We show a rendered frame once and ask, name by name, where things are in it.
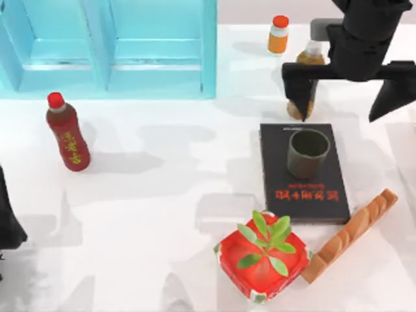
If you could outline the red plant pot with plant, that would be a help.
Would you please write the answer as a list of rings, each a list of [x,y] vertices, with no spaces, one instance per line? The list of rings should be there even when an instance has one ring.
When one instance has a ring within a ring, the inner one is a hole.
[[[253,211],[214,252],[220,268],[249,300],[262,304],[289,286],[310,264],[312,253],[292,231],[289,216]]]

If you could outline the dark grey cup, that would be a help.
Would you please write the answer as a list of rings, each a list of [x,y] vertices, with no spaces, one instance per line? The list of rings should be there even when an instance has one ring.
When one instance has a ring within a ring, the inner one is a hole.
[[[315,129],[295,131],[287,150],[287,170],[297,179],[312,179],[322,168],[330,151],[329,138]]]

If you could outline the pale grey rounded box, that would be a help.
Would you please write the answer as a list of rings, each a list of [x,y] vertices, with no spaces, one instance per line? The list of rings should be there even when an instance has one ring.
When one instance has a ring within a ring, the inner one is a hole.
[[[310,22],[310,38],[318,42],[336,42],[341,31],[342,18],[315,18]]]

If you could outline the light blue rack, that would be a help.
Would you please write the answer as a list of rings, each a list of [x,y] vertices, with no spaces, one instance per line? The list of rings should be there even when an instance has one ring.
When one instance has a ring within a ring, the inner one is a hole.
[[[216,95],[217,0],[0,0],[0,99]]]

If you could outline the black book with red lettering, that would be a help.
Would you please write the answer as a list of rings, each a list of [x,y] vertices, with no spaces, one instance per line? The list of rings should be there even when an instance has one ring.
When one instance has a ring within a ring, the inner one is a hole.
[[[287,169],[290,137],[314,129],[330,143],[322,168],[311,179],[298,179]],[[297,224],[345,224],[350,209],[332,125],[329,123],[262,123],[259,130],[266,209]]]

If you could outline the amber bottle with white cap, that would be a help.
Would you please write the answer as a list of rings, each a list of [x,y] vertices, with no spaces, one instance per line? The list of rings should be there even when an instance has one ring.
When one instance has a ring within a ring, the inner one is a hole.
[[[296,62],[300,64],[309,64],[309,65],[325,65],[324,56],[322,54],[322,43],[314,40],[310,40],[306,48],[297,56]],[[313,80],[313,87],[311,91],[311,99],[309,101],[308,109],[307,109],[307,117],[311,116],[315,105],[315,95],[316,89],[318,85],[318,80]],[[300,114],[299,110],[296,108],[296,105],[289,101],[287,103],[287,112],[290,117],[294,118],[295,120],[301,120],[302,115]]]

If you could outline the orange bottle with red cap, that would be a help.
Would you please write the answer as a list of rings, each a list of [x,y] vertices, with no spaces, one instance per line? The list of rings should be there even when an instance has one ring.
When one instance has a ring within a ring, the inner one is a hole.
[[[268,37],[268,50],[274,54],[282,54],[286,51],[289,18],[284,15],[274,16],[270,26]]]

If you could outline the long brown bread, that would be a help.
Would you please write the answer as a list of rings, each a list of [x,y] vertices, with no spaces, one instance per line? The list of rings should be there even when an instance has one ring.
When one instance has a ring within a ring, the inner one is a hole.
[[[313,283],[353,243],[367,232],[397,202],[398,196],[385,189],[366,206],[360,208],[342,229],[334,235],[317,253],[314,253],[302,277]]]

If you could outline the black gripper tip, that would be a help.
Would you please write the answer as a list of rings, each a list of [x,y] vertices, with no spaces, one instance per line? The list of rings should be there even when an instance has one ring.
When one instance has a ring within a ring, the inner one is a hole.
[[[27,238],[25,230],[13,212],[3,168],[0,166],[0,250],[16,250]]]

